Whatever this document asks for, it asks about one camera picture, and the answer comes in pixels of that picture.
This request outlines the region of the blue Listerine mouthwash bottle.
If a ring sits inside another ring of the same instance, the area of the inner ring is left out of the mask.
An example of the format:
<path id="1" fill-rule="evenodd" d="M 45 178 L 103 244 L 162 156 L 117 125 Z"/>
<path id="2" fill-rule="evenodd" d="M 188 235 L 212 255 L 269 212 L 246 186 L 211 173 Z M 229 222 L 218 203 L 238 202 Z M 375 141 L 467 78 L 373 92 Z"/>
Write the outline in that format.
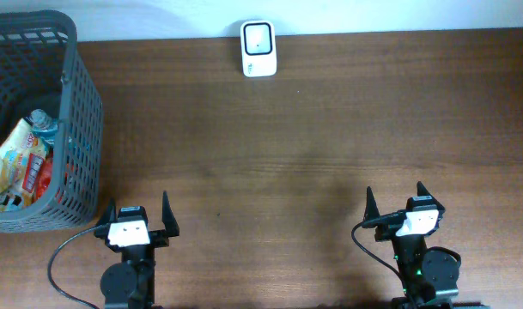
<path id="1" fill-rule="evenodd" d="M 30 113 L 29 120 L 32 124 L 32 133 L 46 145 L 53 146 L 58 133 L 58 122 L 44 110 L 36 109 Z"/>

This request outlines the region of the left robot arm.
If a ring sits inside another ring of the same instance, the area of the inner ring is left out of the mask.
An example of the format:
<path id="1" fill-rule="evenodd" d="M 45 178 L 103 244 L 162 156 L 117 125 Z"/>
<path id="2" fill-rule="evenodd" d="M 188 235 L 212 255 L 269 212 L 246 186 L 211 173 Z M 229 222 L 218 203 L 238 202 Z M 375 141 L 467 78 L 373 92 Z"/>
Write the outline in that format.
<path id="1" fill-rule="evenodd" d="M 117 209 L 110 200 L 95 224 L 94 236 L 111 251 L 121 255 L 100 279 L 105 308 L 153 308 L 155 306 L 155 250 L 169 246 L 179 236 L 179 224 L 170 206 L 168 194 L 162 193 L 163 229 L 150 230 L 143 206 Z"/>

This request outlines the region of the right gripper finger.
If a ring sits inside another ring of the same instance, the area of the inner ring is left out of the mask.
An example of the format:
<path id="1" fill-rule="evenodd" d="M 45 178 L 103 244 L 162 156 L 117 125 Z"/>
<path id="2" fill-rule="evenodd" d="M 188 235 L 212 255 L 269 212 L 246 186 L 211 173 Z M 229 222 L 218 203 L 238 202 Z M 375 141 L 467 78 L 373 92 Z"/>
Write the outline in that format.
<path id="1" fill-rule="evenodd" d="M 422 181 L 417 182 L 417 201 L 434 201 L 433 195 L 425 187 Z"/>
<path id="2" fill-rule="evenodd" d="M 370 186 L 366 189 L 366 207 L 363 215 L 364 221 L 372 221 L 380 217 L 380 212 Z"/>

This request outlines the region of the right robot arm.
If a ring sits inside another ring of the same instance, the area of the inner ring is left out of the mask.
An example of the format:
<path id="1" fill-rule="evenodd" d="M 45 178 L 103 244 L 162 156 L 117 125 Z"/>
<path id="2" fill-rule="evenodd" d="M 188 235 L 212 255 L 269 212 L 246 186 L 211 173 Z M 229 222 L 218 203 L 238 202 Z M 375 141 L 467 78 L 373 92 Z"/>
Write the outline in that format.
<path id="1" fill-rule="evenodd" d="M 484 308 L 480 302 L 458 303 L 461 256 L 450 249 L 428 247 L 425 239 L 436 232 L 446 212 L 445 207 L 417 182 L 417 194 L 407 200 L 404 209 L 383 215 L 379 212 L 371 187 L 366 189 L 366 207 L 362 221 L 351 230 L 355 244 L 400 280 L 402 297 L 391 300 L 391 308 L 454 309 Z M 358 228 L 374 229 L 377 242 L 392 243 L 397 266 L 377 257 L 356 239 Z"/>

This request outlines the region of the yellow wet wipes pack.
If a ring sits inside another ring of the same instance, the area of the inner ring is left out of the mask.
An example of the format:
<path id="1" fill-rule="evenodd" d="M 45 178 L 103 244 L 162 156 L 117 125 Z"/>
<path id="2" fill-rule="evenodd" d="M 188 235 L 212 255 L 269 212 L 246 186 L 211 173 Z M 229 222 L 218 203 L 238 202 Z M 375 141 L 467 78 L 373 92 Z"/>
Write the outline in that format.
<path id="1" fill-rule="evenodd" d="M 33 203 L 46 156 L 47 146 L 21 119 L 0 146 L 0 212 L 25 209 Z"/>

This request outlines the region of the red Hacks candy bag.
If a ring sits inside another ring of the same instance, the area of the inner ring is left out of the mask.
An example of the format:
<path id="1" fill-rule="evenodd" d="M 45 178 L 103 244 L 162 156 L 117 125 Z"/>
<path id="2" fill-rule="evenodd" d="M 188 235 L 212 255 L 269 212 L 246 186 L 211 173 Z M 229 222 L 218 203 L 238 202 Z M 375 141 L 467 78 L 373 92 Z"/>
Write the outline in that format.
<path id="1" fill-rule="evenodd" d="M 39 174 L 37 176 L 37 182 L 35 186 L 33 201 L 36 202 L 40 199 L 47 191 L 51 180 L 52 180 L 52 165 L 53 158 L 48 157 L 42 164 Z"/>

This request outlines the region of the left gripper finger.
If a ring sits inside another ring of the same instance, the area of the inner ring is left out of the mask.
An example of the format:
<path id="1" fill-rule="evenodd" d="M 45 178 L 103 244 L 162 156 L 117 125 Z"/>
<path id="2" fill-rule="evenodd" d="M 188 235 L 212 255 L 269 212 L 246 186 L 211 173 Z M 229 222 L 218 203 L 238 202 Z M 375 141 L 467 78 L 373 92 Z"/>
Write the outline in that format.
<path id="1" fill-rule="evenodd" d="M 116 218 L 116 203 L 113 198 L 110 198 L 108 201 L 108 205 L 100 219 L 97 221 L 96 226 L 98 227 L 111 224 L 116 221 Z"/>
<path id="2" fill-rule="evenodd" d="M 171 209 L 168 194 L 166 191 L 162 194 L 162 223 L 168 238 L 179 236 L 179 224 Z"/>

